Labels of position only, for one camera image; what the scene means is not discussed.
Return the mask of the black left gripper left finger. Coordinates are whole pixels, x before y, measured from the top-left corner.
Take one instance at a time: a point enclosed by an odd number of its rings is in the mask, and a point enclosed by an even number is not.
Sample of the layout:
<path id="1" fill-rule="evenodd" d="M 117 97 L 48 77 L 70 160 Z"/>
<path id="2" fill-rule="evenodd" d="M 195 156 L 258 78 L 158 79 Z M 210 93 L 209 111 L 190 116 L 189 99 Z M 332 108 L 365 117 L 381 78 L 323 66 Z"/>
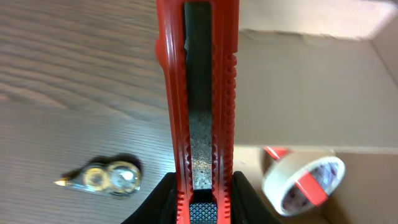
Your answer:
<path id="1" fill-rule="evenodd" d="M 176 224 L 177 178 L 169 172 L 143 201 L 140 207 L 122 224 Z"/>

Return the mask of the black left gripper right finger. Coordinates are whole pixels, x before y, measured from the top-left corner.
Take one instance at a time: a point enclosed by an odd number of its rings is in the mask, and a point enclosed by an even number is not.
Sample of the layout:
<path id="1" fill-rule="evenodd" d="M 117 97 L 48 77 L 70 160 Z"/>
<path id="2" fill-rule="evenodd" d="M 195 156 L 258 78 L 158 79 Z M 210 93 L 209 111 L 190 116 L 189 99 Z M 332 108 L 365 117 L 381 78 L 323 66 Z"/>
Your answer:
<path id="1" fill-rule="evenodd" d="M 233 174 L 231 205 L 232 224 L 281 224 L 241 171 Z"/>

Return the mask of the white tape roll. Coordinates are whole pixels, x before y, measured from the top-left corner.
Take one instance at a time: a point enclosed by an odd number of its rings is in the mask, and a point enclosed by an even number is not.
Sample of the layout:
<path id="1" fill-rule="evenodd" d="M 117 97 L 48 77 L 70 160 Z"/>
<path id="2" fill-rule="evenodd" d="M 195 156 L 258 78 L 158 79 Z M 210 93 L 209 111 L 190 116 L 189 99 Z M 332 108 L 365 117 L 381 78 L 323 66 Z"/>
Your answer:
<path id="1" fill-rule="evenodd" d="M 345 163 L 332 152 L 283 152 L 264 176 L 262 191 L 274 209 L 290 217 L 323 205 L 345 176 Z"/>

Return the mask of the black yellow correction tape dispenser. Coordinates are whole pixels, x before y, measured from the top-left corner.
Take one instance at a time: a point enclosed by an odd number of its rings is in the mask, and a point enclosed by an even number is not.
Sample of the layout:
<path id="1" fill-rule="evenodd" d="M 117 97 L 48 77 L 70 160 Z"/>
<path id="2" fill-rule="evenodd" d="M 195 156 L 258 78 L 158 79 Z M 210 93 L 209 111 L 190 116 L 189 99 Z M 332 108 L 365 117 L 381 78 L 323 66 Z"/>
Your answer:
<path id="1" fill-rule="evenodd" d="M 82 167 L 62 174 L 54 184 L 121 200 L 138 192 L 141 180 L 140 160 L 132 154 L 122 153 L 95 157 Z"/>

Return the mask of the red utility knife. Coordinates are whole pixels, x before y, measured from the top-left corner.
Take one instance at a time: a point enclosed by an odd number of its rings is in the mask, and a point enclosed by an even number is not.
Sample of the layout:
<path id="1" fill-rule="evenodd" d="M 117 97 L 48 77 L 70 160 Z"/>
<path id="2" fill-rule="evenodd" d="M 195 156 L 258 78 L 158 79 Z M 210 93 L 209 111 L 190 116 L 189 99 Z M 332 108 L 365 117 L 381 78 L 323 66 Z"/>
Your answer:
<path id="1" fill-rule="evenodd" d="M 177 223 L 232 221 L 239 2 L 158 0 L 177 179 Z"/>

